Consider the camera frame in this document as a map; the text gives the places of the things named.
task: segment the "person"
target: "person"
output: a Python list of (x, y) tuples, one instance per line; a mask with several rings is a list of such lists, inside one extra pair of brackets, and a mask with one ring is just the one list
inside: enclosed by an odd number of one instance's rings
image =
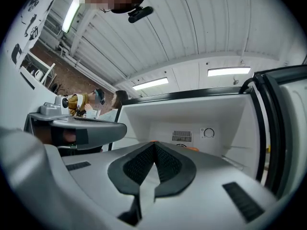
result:
[[(122, 104), (124, 101), (128, 100), (129, 96), (126, 91), (124, 90), (119, 90), (116, 91), (113, 99), (112, 99), (112, 110), (108, 113), (102, 114), (99, 119), (104, 120), (104, 121), (109, 121), (109, 122), (115, 122), (116, 115), (118, 110), (122, 107)], [(102, 146), (102, 151), (108, 151), (109, 145), (103, 145)]]
[(74, 94), (67, 97), (68, 108), (72, 116), (83, 117), (83, 115), (93, 108), (91, 104), (104, 104), (105, 93), (101, 89), (96, 89), (90, 94)]
[[(44, 27), (47, 15), (55, 0), (28, 0), (22, 7), (4, 39), (1, 53), (5, 54), (10, 63), (19, 69), (25, 56), (38, 40)], [(143, 0), (85, 0), (95, 4), (101, 10), (129, 10)]]

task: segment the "fluorescent light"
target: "fluorescent light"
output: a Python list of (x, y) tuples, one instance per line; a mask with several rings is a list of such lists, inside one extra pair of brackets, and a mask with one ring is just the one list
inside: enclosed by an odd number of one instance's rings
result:
[(234, 74), (248, 74), (250, 67), (216, 68), (208, 70), (208, 77)]
[(153, 86), (158, 86), (158, 85), (162, 85), (162, 84), (166, 84), (168, 83), (167, 78), (162, 78), (162, 79), (157, 79), (154, 81), (150, 81), (150, 82), (146, 82), (146, 83), (142, 83), (136, 86), (133, 86), (133, 88), (135, 90), (142, 90), (142, 89), (146, 89), (146, 88), (150, 88)]
[(65, 20), (62, 26), (63, 32), (67, 33), (69, 31), (73, 18), (75, 17), (79, 7), (80, 7), (80, 0), (73, 0), (71, 3), (71, 6), (68, 9), (68, 12), (66, 14), (66, 17), (65, 17)]

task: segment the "refrigerator door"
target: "refrigerator door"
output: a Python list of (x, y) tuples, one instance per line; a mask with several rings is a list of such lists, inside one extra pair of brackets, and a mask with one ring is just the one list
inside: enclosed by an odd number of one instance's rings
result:
[(253, 81), (265, 105), (271, 136), (265, 186), (282, 197), (299, 186), (306, 172), (307, 65), (256, 72)]

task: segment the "ceiling beam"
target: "ceiling beam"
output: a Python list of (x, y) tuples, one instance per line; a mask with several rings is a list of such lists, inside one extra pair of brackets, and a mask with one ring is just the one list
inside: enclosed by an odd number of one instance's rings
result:
[(76, 53), (76, 50), (77, 50), (78, 45), (80, 43), (80, 40), (81, 40), (87, 26), (89, 25), (91, 20), (94, 18), (96, 12), (97, 12), (97, 10), (89, 9), (86, 12), (85, 16), (83, 17), (83, 19), (81, 20), (81, 23), (78, 26), (77, 32), (75, 34), (75, 37), (74, 37), (72, 45), (71, 45), (71, 50), (70, 50), (70, 56), (71, 57), (73, 57), (74, 54)]
[[(250, 52), (245, 52), (244, 53), (245, 58), (261, 58), (261, 59), (268, 59), (268, 60), (274, 60), (276, 61), (276, 64), (278, 63), (278, 59), (267, 56), (264, 54), (258, 54), (258, 53), (250, 53)], [(136, 78), (140, 78), (148, 73), (151, 73), (156, 70), (166, 70), (169, 68), (174, 68), (174, 67), (179, 67), (182, 65), (188, 65), (188, 64), (193, 64), (193, 63), (199, 63), (202, 61), (208, 61), (208, 60), (214, 60), (214, 59), (221, 59), (221, 58), (241, 58), (241, 52), (214, 52), (214, 53), (203, 53), (199, 55), (192, 55), (192, 56), (187, 56), (187, 57), (182, 57), (182, 58), (177, 58), (173, 59), (167, 62), (164, 62), (162, 64), (158, 64), (156, 66), (152, 66), (146, 69), (143, 69), (137, 73), (131, 74), (127, 77), (127, 79), (122, 79), (114, 84), (114, 86), (118, 86), (119, 84), (124, 83), (125, 81), (132, 81), (135, 80)]]

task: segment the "human hand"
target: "human hand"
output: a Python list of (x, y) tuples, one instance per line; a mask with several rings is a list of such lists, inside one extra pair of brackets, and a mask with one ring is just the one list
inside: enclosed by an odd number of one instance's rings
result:
[(92, 108), (92, 106), (90, 105), (90, 104), (85, 104), (85, 110), (86, 111), (90, 111), (90, 110), (92, 110), (93, 108)]

